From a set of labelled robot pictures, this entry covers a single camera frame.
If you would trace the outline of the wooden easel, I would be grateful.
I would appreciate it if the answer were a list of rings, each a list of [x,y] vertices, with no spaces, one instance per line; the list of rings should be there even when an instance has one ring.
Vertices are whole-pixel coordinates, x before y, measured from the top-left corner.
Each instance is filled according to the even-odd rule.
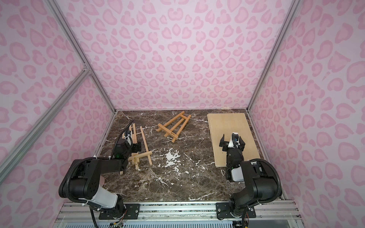
[[[152,151],[148,149],[143,128],[137,131],[134,121],[130,121],[118,138],[115,149],[115,158],[132,163],[136,170],[139,170],[140,160],[147,158],[149,165],[153,165],[151,155]]]
[[[172,119],[167,121],[165,124],[158,124],[157,132],[164,132],[165,137],[171,137],[174,143],[178,138],[183,129],[191,119],[191,115],[186,116],[185,111],[180,112]]]

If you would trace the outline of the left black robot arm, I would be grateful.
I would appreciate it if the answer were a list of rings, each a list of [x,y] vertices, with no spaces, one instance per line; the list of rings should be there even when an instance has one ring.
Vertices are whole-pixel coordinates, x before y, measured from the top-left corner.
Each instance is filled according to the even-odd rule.
[[[122,196],[104,189],[100,185],[100,177],[106,173],[123,172],[129,157],[140,151],[140,142],[119,139],[109,158],[88,157],[74,160],[61,182],[59,196],[99,211],[99,219],[123,217],[127,209]]]

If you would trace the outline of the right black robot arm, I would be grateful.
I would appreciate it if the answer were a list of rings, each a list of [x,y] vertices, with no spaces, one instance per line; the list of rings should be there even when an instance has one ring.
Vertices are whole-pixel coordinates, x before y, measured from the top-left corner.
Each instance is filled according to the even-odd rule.
[[[245,160],[242,154],[245,142],[237,133],[231,139],[220,140],[219,146],[226,152],[226,180],[243,182],[244,188],[233,193],[227,203],[216,203],[217,219],[241,218],[247,222],[255,218],[254,206],[269,203],[282,194],[281,180],[271,163],[263,159]]]

